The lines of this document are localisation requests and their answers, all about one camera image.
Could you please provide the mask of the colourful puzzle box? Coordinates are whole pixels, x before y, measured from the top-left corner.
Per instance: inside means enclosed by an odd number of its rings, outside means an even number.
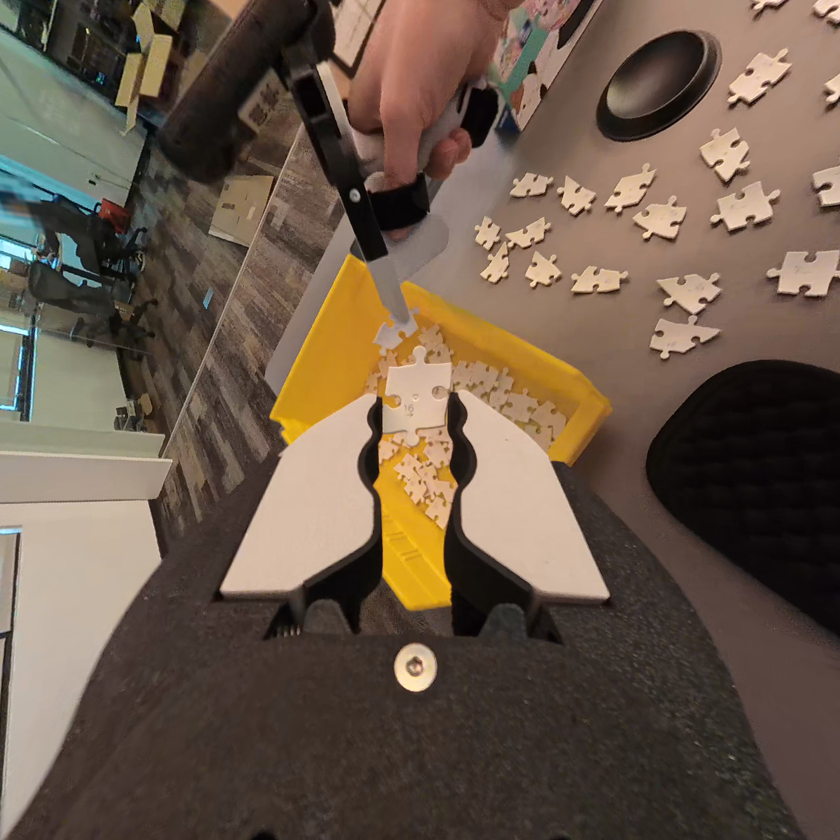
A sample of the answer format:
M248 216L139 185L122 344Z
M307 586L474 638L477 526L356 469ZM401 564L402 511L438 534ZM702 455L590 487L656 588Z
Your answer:
M596 15L601 1L527 1L510 11L487 68L498 132L521 132Z

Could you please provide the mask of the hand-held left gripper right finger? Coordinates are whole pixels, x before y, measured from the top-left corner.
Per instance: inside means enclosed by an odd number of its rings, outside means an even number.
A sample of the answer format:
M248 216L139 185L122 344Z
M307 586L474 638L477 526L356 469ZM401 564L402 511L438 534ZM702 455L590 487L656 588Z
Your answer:
M456 482L444 536L455 631L480 631L516 606L546 631L556 605L603 606L611 594L560 480L558 464L468 391L449 395Z

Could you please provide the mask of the open cardboard box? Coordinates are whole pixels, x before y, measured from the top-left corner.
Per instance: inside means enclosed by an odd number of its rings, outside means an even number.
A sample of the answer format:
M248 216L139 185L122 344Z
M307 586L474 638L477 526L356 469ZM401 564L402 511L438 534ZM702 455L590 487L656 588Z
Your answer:
M186 1L139 2L132 15L139 50L125 57L115 106L128 110L140 100L172 98L180 60L179 29Z

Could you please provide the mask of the spread of white jigsaw pieces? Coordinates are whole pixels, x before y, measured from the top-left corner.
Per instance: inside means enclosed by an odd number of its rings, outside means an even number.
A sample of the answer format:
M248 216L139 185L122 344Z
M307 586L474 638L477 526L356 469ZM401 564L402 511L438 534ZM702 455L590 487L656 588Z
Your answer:
M707 95L633 142L595 111L613 73L678 29L721 44ZM838 2L604 2L516 145L541 197L492 216L491 320L590 370L838 367Z

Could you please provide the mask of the white jigsaw piece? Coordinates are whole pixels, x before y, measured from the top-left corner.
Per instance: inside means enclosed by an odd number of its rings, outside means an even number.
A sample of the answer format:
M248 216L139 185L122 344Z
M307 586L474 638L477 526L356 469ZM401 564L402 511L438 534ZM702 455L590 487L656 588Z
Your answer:
M419 433L443 426L452 383L449 362L427 362L427 350L417 345L413 362L391 367L385 382L385 398L395 405L382 405L382 432L401 434L406 447L419 443Z
M404 340L412 337L417 329L414 317L405 322L383 322L374 336L374 344L379 348L380 356L394 351Z

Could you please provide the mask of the pile of puzzle pieces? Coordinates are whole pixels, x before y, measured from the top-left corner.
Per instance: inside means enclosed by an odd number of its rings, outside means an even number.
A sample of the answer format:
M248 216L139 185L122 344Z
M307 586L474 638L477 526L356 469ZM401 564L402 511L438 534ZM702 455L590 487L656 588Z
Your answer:
M477 396L526 432L544 452L564 430L566 416L552 402L539 401L527 388L516 391L508 367L463 360L439 324L423 325L412 340L425 347L427 362L452 364L455 389ZM445 425L421 429L414 445L407 443L404 432L384 433L379 445L380 465L393 468L398 485L410 501L441 530L448 524L456 489L449 470L452 447Z

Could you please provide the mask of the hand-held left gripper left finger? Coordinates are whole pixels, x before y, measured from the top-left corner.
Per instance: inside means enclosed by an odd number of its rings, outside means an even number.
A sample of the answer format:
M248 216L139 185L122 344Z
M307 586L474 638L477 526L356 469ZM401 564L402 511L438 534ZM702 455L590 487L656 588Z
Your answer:
M333 602L351 631L382 580L375 489L382 399L364 394L315 423L279 458L220 584L225 600L275 601L293 626Z

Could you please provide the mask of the flat cardboard sheet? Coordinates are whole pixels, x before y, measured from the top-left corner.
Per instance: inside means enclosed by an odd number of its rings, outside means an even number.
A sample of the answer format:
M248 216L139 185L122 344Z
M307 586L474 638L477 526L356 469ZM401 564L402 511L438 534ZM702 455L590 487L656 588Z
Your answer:
M208 234L249 248L259 230L274 183L272 175L227 177Z

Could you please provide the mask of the yellow plastic bin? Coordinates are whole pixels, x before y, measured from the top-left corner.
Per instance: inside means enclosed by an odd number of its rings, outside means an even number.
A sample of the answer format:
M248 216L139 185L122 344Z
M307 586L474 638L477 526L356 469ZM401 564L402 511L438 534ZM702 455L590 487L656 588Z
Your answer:
M403 290L418 329L430 322L439 324L463 360L507 367L516 391L528 389L539 401L552 402L566 416L566 425L546 453L567 465L579 458L613 411L606 397L582 373L411 282L404 284ZM310 426L357 397L365 393L383 396L388 369L412 360L411 354L419 344L412 337L380 356L374 338L386 317L365 264L347 257L271 413L289 445ZM410 501L390 465L380 466L375 488L382 506L386 583L410 611L449 605L445 531Z

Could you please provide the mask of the black quilted pad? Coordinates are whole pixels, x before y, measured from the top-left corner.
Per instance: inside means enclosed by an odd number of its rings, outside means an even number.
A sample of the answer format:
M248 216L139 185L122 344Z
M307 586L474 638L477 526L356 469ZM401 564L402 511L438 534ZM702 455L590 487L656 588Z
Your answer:
M690 393L647 450L682 526L839 633L839 373L752 360Z

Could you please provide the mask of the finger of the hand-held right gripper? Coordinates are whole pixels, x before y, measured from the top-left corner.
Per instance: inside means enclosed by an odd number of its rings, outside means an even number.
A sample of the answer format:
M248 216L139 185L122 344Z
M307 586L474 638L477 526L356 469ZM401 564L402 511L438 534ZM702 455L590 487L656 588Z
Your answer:
M393 328L398 329L405 338L412 336L417 325L402 289L402 283L414 271L407 252L396 249L377 259L367 259L364 263L381 303L392 317Z

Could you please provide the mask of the person's right hand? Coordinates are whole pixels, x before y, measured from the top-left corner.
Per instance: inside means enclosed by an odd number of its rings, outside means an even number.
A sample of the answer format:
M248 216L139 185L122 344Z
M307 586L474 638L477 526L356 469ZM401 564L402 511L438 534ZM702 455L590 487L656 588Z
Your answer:
M517 1L388 1L350 86L350 125L384 138L385 189L413 184L422 134L481 77Z

